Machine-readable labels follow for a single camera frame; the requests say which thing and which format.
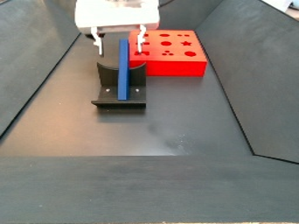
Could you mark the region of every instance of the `star-shaped hole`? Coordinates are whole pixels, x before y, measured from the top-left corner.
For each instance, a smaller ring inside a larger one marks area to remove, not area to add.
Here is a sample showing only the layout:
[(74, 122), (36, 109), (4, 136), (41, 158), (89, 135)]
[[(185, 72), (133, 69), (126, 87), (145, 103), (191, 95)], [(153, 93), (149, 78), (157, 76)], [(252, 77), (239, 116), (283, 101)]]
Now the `star-shaped hole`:
[(181, 42), (181, 44), (183, 44), (184, 46), (191, 46), (191, 45), (192, 45), (192, 42), (184, 41), (184, 42)]

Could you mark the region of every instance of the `circular hole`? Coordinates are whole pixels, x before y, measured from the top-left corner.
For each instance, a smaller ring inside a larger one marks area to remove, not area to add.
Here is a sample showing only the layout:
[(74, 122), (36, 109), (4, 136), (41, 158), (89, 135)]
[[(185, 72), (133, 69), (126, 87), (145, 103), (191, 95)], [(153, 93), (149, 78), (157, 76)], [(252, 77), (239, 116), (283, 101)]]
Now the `circular hole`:
[(185, 52), (184, 55), (189, 56), (189, 57), (193, 57), (193, 56), (196, 56), (196, 52)]
[(164, 42), (161, 42), (161, 45), (162, 46), (169, 46), (172, 44), (172, 42), (169, 42), (169, 41), (164, 41)]

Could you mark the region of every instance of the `black stand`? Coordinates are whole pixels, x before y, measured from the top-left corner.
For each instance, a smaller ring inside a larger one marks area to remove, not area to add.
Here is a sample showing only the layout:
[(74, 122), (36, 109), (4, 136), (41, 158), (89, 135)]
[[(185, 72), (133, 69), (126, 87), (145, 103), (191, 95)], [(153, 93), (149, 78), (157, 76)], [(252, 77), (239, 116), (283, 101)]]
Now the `black stand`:
[(145, 108), (145, 64), (129, 69), (129, 99), (117, 99), (117, 69), (97, 63), (100, 91), (97, 100), (90, 103), (102, 109), (144, 109)]

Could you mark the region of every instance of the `red shape sorter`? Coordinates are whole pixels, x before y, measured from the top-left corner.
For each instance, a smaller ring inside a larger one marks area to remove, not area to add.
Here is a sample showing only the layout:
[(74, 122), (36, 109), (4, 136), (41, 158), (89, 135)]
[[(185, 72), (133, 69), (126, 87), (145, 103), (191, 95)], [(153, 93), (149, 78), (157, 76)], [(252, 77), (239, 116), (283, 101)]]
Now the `red shape sorter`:
[(146, 75), (203, 76), (205, 54), (193, 31), (148, 31), (142, 52), (137, 53), (136, 36), (129, 33), (129, 66), (146, 64)]

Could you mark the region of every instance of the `blue block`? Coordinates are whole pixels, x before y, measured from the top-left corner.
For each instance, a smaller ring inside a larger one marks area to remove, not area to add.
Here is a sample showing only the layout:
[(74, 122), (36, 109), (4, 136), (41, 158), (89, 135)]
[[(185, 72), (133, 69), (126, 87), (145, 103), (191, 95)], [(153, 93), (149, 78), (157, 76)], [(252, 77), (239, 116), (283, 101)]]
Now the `blue block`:
[(128, 81), (129, 81), (129, 47), (128, 40), (118, 40), (118, 71), (117, 71), (117, 99), (120, 101), (128, 100)]

